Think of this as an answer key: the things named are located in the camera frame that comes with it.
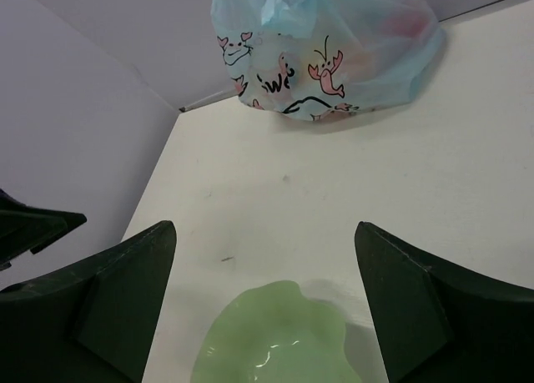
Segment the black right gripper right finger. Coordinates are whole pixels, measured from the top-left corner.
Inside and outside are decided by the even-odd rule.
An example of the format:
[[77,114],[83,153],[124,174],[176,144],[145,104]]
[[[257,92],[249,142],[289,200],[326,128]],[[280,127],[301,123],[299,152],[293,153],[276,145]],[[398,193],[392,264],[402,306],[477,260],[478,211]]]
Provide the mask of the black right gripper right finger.
[[361,222],[355,254],[391,382],[531,382],[533,291]]

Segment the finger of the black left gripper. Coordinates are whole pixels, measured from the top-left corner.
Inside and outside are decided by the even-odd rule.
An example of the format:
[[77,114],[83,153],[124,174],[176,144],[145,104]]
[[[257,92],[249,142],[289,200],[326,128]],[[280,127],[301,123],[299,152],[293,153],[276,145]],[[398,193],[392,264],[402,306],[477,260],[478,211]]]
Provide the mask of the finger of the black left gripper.
[[37,254],[87,222],[84,214],[40,209],[1,190],[1,270],[25,252]]

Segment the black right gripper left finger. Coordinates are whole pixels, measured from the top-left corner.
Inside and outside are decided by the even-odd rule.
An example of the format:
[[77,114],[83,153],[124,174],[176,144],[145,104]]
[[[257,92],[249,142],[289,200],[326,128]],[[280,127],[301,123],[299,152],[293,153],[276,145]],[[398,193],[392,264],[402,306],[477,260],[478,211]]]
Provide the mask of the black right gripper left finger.
[[3,382],[140,382],[174,261],[174,224],[1,292]]

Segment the blue printed plastic bag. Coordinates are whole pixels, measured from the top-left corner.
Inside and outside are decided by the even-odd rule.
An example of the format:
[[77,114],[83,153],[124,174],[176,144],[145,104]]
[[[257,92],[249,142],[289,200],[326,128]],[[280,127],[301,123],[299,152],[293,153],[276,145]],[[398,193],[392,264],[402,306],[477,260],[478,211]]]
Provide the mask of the blue printed plastic bag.
[[212,0],[239,101],[316,121],[412,102],[445,34],[424,0]]

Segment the green scalloped glass bowl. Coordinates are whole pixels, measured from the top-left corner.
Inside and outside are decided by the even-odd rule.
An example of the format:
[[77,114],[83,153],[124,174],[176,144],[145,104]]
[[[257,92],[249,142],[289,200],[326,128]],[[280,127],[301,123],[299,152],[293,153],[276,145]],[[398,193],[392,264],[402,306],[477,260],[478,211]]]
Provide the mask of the green scalloped glass bowl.
[[192,382],[359,382],[345,354],[344,316],[291,280],[246,290],[216,317]]

